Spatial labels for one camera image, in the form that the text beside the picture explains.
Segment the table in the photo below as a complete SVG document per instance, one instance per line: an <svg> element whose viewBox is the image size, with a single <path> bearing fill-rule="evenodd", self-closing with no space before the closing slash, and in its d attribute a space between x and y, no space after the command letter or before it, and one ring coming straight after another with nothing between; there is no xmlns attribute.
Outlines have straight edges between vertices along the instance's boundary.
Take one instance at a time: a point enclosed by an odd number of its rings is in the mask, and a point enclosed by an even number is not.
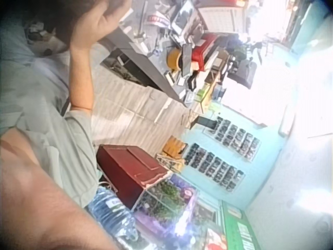
<svg viewBox="0 0 333 250"><path fill-rule="evenodd" d="M118 29L107 36L107 38L119 48L131 61L133 61L151 80L163 91L168 97L184 103L183 98L180 98L180 93L186 89L186 86L179 86L176 83L171 86L165 78L165 72L169 71L170 68L167 66L168 52L175 46L171 38L161 40L161 47L163 51L160 56L146 55L137 53L135 43L137 39L135 34L139 30L140 19L142 16L142 9L145 0L133 0L132 10L133 12L127 16L121 23ZM149 0L146 14L153 14L157 8L160 12L165 14L168 11L164 5L159 6L159 0ZM172 17L176 12L176 8L169 10L168 16ZM156 38L158 36L158 27L156 26L143 26L143 31L147 35L145 44L151 51L155 47Z"/></svg>

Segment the glass display case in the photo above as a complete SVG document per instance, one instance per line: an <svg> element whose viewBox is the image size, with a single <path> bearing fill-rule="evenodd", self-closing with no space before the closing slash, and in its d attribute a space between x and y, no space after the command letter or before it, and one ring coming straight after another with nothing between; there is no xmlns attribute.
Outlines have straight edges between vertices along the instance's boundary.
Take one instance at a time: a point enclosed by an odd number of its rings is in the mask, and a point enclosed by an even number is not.
<svg viewBox="0 0 333 250"><path fill-rule="evenodd" d="M174 173L144 190L132 211L136 220L159 239L182 236L196 198L196 188Z"/></svg>

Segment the skin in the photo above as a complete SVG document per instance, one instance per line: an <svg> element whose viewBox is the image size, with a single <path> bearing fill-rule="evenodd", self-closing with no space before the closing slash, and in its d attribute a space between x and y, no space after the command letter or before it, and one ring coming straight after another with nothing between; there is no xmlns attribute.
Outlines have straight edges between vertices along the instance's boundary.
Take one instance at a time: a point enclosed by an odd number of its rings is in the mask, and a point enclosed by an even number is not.
<svg viewBox="0 0 333 250"><path fill-rule="evenodd" d="M72 110L91 115L94 89L89 50L117 28L130 0L104 16L98 1L75 26L71 44ZM117 249L106 232L43 171L28 139L17 129L1 137L1 243L9 249Z"/></svg>

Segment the gray shirt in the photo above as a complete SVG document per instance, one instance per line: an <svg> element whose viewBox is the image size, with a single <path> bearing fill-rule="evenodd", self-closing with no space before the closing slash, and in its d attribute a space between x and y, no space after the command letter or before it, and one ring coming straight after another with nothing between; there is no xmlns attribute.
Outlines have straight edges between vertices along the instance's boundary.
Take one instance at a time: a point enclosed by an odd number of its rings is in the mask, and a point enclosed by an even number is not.
<svg viewBox="0 0 333 250"><path fill-rule="evenodd" d="M30 140L42 168L81 207L98 186L91 118L60 111L67 93L32 68L1 63L0 135L16 127Z"/></svg>

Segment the green sign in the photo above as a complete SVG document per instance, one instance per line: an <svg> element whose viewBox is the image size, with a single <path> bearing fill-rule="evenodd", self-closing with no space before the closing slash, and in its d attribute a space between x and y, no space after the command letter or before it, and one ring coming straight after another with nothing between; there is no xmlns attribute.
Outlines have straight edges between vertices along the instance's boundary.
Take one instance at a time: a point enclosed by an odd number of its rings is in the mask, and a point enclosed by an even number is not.
<svg viewBox="0 0 333 250"><path fill-rule="evenodd" d="M228 250L261 250L243 211L222 202Z"/></svg>

